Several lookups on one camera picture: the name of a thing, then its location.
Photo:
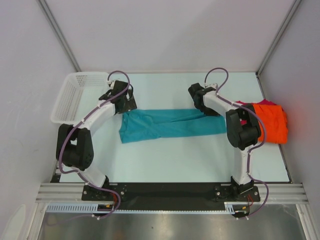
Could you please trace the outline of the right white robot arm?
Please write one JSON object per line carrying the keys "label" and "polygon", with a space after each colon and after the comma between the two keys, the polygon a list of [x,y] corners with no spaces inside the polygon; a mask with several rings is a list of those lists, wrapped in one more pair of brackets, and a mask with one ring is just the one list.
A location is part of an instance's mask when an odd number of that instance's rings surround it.
{"label": "right white robot arm", "polygon": [[249,177],[248,156],[251,147],[258,143],[261,128],[251,104],[235,106],[219,97],[216,86],[203,87],[199,83],[188,88],[194,106],[206,116],[222,116],[225,120],[227,139],[234,149],[234,168],[231,175],[231,196],[242,201],[249,194],[254,181]]}

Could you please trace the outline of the teal t shirt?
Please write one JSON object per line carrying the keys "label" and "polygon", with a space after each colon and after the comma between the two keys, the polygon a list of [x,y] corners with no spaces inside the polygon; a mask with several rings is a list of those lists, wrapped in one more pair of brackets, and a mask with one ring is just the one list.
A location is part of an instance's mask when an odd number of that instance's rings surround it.
{"label": "teal t shirt", "polygon": [[198,109],[136,109],[122,115],[119,136],[123,144],[160,138],[225,134],[222,116],[207,116]]}

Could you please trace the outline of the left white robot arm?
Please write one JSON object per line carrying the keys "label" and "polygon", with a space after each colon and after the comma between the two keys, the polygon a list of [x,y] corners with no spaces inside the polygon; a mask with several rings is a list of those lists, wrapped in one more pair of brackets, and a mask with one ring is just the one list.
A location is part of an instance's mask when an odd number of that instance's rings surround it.
{"label": "left white robot arm", "polygon": [[56,159],[61,173],[79,174],[86,183],[94,185],[93,194],[100,200],[110,196],[108,177],[94,163],[93,136],[115,115],[137,109],[134,88],[119,79],[99,97],[97,106],[79,123],[62,124],[58,129]]}

